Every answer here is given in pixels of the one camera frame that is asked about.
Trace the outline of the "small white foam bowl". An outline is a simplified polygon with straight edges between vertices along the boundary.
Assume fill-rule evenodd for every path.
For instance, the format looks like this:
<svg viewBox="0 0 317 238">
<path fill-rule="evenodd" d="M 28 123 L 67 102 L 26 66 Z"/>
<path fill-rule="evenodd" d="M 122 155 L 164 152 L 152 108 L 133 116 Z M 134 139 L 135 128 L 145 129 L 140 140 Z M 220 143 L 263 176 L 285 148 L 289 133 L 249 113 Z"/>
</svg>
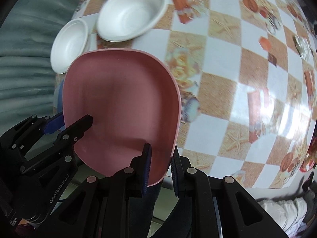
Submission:
<svg viewBox="0 0 317 238">
<path fill-rule="evenodd" d="M 51 49 L 51 67 L 57 74 L 64 74 L 72 62 L 88 51 L 90 31 L 87 23 L 78 18 L 68 22 L 59 31 Z"/>
</svg>

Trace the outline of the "teal curtain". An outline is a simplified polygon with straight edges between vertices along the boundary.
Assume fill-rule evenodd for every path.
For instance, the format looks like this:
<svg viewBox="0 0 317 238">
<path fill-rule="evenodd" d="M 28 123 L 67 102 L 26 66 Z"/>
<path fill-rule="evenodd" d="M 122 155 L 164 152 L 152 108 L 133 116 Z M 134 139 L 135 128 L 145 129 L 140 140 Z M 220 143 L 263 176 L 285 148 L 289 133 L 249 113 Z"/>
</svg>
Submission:
<svg viewBox="0 0 317 238">
<path fill-rule="evenodd" d="M 1 133 L 36 114 L 53 114 L 50 54 L 80 0 L 17 0 L 1 25 Z"/>
</svg>

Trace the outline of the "blue square plate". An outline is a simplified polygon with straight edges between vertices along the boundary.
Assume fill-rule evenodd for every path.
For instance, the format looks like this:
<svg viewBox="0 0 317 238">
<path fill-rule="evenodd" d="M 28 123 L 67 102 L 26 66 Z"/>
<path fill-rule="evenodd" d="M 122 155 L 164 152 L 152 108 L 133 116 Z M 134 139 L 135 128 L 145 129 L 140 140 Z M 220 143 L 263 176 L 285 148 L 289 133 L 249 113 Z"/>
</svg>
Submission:
<svg viewBox="0 0 317 238">
<path fill-rule="evenodd" d="M 64 80 L 61 81 L 59 88 L 58 88 L 58 93 L 57 93 L 57 113 L 61 113 L 63 111 L 63 85 L 64 85 Z"/>
</svg>

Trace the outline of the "large white foam bowl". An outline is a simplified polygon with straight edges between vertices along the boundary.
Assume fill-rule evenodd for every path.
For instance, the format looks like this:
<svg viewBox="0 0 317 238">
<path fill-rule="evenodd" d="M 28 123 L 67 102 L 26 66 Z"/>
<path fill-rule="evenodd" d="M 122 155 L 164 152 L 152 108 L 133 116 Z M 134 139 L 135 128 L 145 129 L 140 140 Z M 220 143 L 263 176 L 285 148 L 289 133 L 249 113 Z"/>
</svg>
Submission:
<svg viewBox="0 0 317 238">
<path fill-rule="evenodd" d="M 168 0 L 107 0 L 96 23 L 98 35 L 109 42 L 134 39 L 164 16 Z"/>
</svg>

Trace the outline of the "pink square plate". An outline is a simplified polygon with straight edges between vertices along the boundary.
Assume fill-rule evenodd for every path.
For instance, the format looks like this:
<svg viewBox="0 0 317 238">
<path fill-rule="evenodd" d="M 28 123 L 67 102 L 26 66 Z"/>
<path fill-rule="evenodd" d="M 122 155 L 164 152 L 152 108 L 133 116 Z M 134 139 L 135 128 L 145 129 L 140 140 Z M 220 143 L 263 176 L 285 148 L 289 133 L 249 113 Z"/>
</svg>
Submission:
<svg viewBox="0 0 317 238">
<path fill-rule="evenodd" d="M 148 185 L 163 180 L 177 141 L 181 102 L 176 80 L 162 61 L 135 49 L 85 53 L 66 73 L 62 102 L 66 126 L 85 115 L 94 120 L 75 144 L 91 169 L 113 176 L 148 143 Z"/>
</svg>

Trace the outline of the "checkered patterned tablecloth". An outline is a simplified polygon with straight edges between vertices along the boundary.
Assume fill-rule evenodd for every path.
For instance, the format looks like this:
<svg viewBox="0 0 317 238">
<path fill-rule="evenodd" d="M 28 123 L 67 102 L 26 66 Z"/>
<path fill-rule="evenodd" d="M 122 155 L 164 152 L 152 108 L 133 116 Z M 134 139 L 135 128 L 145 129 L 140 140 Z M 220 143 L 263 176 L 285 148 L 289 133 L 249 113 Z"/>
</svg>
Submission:
<svg viewBox="0 0 317 238">
<path fill-rule="evenodd" d="M 246 188 L 292 184 L 316 123 L 316 54 L 296 0 L 169 0 L 158 24 L 123 48 L 163 60 L 177 79 L 177 145 L 213 177 Z"/>
</svg>

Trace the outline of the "white sneaker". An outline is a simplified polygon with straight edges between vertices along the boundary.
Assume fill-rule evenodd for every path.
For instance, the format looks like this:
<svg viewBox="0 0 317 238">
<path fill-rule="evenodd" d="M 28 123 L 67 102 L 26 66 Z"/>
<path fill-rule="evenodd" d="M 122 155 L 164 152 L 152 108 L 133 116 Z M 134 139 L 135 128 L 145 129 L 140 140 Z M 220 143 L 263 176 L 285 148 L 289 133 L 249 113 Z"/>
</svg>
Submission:
<svg viewBox="0 0 317 238">
<path fill-rule="evenodd" d="M 266 199 L 259 204 L 286 233 L 297 230 L 307 213 L 307 203 L 303 198 L 278 202 Z"/>
</svg>

